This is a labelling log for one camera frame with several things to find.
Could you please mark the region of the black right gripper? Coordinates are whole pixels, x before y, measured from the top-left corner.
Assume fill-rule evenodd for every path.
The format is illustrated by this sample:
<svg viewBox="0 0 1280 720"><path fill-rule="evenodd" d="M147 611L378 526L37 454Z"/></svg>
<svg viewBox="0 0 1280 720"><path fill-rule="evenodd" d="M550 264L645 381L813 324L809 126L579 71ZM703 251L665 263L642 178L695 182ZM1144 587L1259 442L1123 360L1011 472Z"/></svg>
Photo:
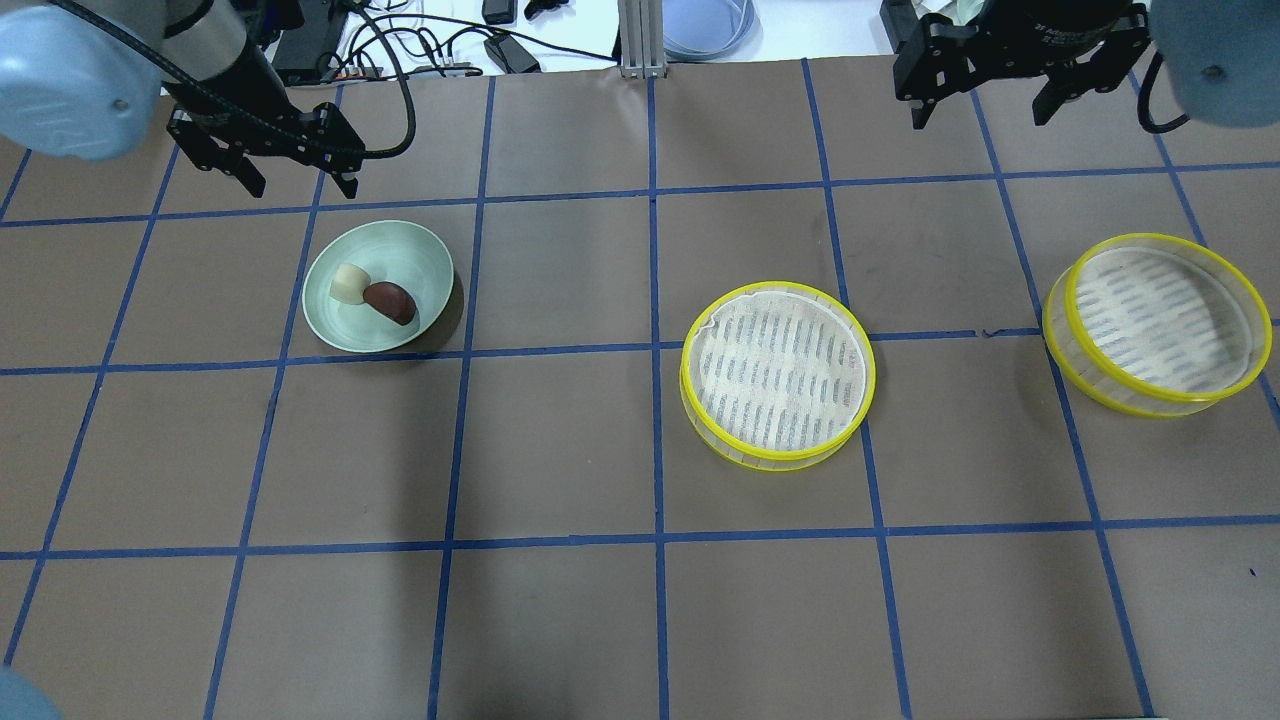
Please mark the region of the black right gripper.
<svg viewBox="0 0 1280 720"><path fill-rule="evenodd" d="M956 22L913 1L883 1L881 20L896 55L893 87L911 128L924 129L947 97L992 79L1044 77L1033 122L1089 91L1110 92L1148 47L1140 1L983 1Z"/></svg>

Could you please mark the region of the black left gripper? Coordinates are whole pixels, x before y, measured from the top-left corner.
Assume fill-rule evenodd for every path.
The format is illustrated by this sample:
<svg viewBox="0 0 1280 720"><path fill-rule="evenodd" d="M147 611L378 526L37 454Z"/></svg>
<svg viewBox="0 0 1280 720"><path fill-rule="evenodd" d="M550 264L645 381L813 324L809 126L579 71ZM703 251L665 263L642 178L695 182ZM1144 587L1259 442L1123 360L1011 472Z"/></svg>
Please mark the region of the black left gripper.
<svg viewBox="0 0 1280 720"><path fill-rule="evenodd" d="M358 165L366 145L334 102L320 102L311 111L294 109L268 120L225 111L197 114L177 106L166 131L198 169L221 170L255 199L264 196L266 181L251 158L289 158L303 165L338 169L337 188L346 199L357 197Z"/></svg>

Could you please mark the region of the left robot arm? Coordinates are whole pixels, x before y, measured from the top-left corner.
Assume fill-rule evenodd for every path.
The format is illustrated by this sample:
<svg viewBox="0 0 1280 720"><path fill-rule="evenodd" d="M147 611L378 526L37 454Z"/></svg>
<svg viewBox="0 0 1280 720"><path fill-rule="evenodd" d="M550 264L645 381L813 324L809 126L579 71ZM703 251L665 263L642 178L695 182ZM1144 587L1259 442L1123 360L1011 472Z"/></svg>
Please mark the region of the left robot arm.
<svg viewBox="0 0 1280 720"><path fill-rule="evenodd" d="M3 136L54 158L134 151L157 100L192 165L266 188L256 158L289 158L352 199L364 141L332 102L296 106L265 47L307 22L297 1L5 1Z"/></svg>

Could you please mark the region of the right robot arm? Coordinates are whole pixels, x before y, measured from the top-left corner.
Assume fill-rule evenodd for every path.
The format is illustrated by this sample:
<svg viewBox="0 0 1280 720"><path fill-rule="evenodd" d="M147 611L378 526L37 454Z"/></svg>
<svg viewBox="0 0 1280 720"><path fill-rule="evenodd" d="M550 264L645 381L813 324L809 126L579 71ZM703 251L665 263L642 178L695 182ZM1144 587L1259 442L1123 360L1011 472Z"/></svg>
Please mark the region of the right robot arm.
<svg viewBox="0 0 1280 720"><path fill-rule="evenodd" d="M996 79L1041 78L1037 126L1087 94L1110 94L1149 59L1135 113L1164 135L1189 120L1229 128L1277 123L1275 1L883 1L893 92L914 129L947 97Z"/></svg>

